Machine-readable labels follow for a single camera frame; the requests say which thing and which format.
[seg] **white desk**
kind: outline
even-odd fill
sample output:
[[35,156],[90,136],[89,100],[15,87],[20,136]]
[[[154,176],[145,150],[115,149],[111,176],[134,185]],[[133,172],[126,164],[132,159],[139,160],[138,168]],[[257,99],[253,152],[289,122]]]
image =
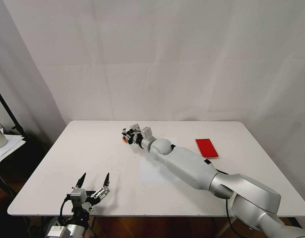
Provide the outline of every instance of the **white desk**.
[[[83,188],[96,190],[110,173],[109,195],[94,207],[99,216],[225,216],[225,201],[185,184],[138,145],[121,139],[137,121],[72,121],[8,208],[10,215],[56,216],[66,194],[86,172]],[[305,201],[240,122],[138,121],[156,138],[173,138],[196,153],[197,138],[210,138],[214,166],[248,175],[279,192],[280,217],[304,217]],[[64,215],[71,214],[67,202]]]

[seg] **white paper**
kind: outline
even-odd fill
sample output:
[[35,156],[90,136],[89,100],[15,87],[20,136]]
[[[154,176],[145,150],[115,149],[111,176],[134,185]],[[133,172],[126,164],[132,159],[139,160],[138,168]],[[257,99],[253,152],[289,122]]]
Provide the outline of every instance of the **white paper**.
[[20,146],[22,146],[25,143],[24,140],[19,141],[13,148],[8,150],[4,155],[0,157],[0,162],[5,159],[8,155],[10,155],[12,152],[14,152],[16,149],[18,149]]
[[22,136],[5,135],[5,137],[8,142],[4,146],[0,147],[0,162],[7,157],[7,155],[11,154],[14,150],[24,144],[24,141],[22,141]]

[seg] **red book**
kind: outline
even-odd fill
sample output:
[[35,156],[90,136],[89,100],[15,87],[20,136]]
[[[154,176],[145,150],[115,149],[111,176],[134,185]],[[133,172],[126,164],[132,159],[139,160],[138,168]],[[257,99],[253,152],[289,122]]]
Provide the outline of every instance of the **red book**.
[[210,139],[196,139],[200,154],[205,158],[219,157]]

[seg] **white robotic arm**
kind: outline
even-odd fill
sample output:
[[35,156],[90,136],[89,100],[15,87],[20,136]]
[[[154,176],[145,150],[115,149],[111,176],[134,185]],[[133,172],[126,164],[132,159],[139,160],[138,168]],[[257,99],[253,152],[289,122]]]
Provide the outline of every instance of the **white robotic arm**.
[[249,227],[262,231],[268,238],[305,237],[305,230],[286,226],[277,217],[281,196],[276,191],[245,175],[218,172],[209,160],[198,154],[172,145],[167,139],[154,138],[149,127],[141,133],[138,131],[138,124],[130,130],[123,129],[124,140],[138,144],[193,188],[208,190],[222,199],[230,199],[236,193],[232,211]]

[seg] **black pole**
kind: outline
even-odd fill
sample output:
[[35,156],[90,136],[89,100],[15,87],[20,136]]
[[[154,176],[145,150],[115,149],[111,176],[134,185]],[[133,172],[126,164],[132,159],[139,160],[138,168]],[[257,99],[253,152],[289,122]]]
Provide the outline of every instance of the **black pole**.
[[25,140],[28,141],[28,136],[26,135],[26,132],[23,130],[22,126],[15,118],[14,114],[10,110],[9,106],[7,105],[1,94],[0,94],[0,102],[3,105],[4,109],[6,110],[6,112],[8,113],[8,115],[10,116],[10,118],[12,119],[13,123],[15,124],[15,126],[12,127],[12,129],[16,129],[25,138]]

